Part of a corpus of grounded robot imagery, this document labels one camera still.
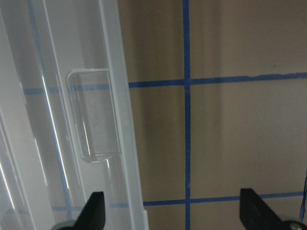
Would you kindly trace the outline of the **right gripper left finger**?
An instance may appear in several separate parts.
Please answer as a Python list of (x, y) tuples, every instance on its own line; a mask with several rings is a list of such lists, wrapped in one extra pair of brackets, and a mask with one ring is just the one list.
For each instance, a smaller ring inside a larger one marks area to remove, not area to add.
[(103, 230), (106, 224), (103, 192), (93, 192), (77, 218), (74, 230)]

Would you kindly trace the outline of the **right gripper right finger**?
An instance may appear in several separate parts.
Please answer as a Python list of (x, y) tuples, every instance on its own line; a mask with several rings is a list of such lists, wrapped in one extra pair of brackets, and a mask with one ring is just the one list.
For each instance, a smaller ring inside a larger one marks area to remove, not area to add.
[(284, 230), (283, 221), (251, 188), (240, 189), (239, 218), (246, 230)]

